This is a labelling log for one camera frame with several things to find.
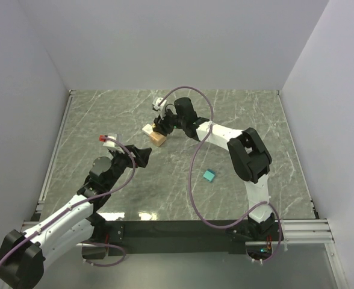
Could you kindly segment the teal plug adapter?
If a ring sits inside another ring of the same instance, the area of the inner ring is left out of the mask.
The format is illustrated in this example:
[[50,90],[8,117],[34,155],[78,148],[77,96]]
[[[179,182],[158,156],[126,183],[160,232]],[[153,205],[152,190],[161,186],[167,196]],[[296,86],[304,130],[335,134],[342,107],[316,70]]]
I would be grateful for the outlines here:
[[213,182],[215,177],[216,173],[210,169],[207,169],[203,174],[203,178],[206,179],[208,182]]

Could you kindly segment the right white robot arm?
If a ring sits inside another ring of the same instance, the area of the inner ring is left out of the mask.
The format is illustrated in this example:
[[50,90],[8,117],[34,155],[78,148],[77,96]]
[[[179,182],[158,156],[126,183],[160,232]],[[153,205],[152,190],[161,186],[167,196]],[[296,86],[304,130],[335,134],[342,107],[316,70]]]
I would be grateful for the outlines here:
[[181,129],[193,140],[227,150],[237,176],[244,181],[249,208],[261,202],[268,203],[272,157],[257,131],[232,129],[199,117],[188,97],[175,100],[173,105],[175,112],[162,98],[153,100],[152,109],[159,113],[154,119],[153,130],[167,136],[174,129]]

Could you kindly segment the white usb charger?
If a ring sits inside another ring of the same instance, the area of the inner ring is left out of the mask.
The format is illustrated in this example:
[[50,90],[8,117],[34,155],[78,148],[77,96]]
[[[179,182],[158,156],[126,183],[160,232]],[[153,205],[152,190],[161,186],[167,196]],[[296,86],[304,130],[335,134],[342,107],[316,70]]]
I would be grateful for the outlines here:
[[144,134],[150,136],[153,133],[153,127],[150,124],[146,124],[143,128],[142,131]]

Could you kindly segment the peach cube socket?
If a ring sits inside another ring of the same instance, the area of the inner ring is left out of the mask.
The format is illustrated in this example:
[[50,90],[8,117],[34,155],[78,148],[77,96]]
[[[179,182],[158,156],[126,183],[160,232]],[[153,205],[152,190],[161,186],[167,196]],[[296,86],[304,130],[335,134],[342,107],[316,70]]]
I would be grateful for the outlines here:
[[158,132],[151,132],[149,134],[149,138],[150,138],[151,143],[157,147],[160,147],[167,140],[166,136],[164,136]]

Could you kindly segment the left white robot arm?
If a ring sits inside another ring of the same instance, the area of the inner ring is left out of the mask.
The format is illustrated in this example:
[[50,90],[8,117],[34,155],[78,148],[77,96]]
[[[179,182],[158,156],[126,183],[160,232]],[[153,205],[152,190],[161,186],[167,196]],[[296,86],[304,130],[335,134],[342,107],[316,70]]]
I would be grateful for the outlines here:
[[97,211],[110,195],[125,169],[145,168],[152,148],[134,145],[110,149],[111,158],[94,160],[84,185],[58,211],[23,232],[10,231],[0,248],[0,279],[11,288],[34,288],[45,269],[78,243],[121,251],[109,244],[105,219]]

